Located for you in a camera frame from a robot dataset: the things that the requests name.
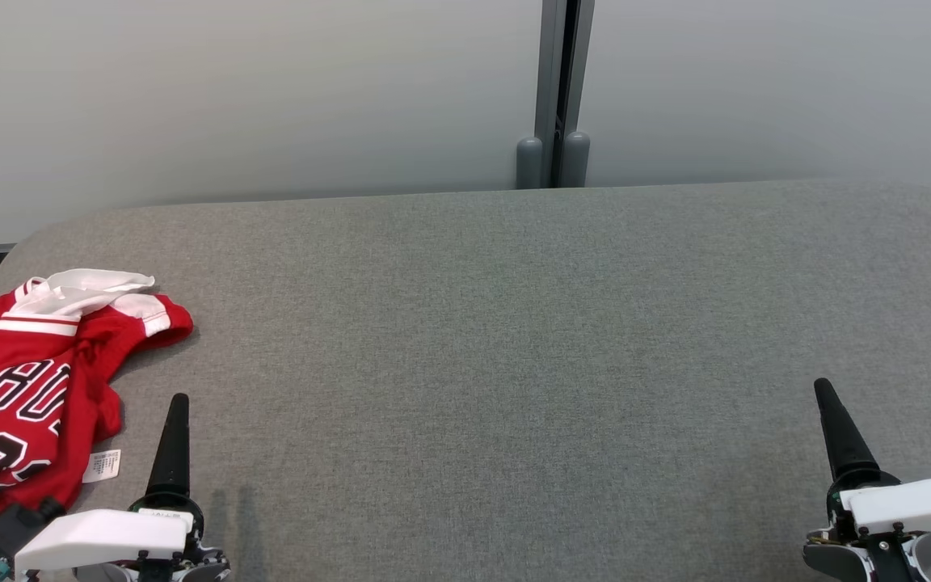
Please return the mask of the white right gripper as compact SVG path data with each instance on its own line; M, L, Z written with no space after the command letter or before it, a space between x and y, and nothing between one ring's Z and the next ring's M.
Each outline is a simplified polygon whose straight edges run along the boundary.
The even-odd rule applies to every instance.
M814 381L825 453L838 486L830 525L807 534L804 563L837 581L927 581L931 568L931 479L869 487L878 464L827 378Z

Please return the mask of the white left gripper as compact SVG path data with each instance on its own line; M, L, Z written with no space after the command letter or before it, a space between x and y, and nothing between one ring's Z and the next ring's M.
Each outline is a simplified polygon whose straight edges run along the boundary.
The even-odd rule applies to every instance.
M78 581L228 581L229 557L204 546L191 493L189 397L167 409L145 495L128 511L92 509L49 523L12 559L18 581L70 571Z

